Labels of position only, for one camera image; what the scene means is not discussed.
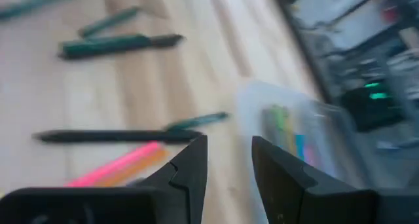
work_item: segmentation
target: wooden table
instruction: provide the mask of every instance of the wooden table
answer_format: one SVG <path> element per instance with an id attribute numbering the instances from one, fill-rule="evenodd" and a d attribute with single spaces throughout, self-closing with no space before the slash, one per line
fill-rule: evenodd
<path id="1" fill-rule="evenodd" d="M 8 3 L 18 0 L 0 0 Z M 171 50 L 64 62 L 58 43 L 120 9 L 145 9 L 104 35 L 179 33 Z M 316 98 L 273 0 L 65 0 L 0 24 L 0 190 L 61 186 L 138 145 L 42 145 L 53 128 L 157 129 L 230 111 L 234 94 L 258 79 Z M 204 223 L 252 223 L 243 148 L 233 117 L 209 137 Z M 171 156 L 180 149 L 168 148 Z M 158 167 L 151 168 L 151 173 Z"/>

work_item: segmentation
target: green led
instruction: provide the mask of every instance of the green led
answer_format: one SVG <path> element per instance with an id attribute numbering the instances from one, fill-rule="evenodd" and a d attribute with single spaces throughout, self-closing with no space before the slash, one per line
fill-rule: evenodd
<path id="1" fill-rule="evenodd" d="M 386 93 L 374 93 L 374 94 L 370 94 L 369 97 L 373 100 L 377 100 L 377 99 L 388 98 L 388 95 Z"/>
<path id="2" fill-rule="evenodd" d="M 369 84 L 366 84 L 364 87 L 369 88 L 369 87 L 375 87 L 378 85 L 380 85 L 380 83 L 369 83 Z"/>

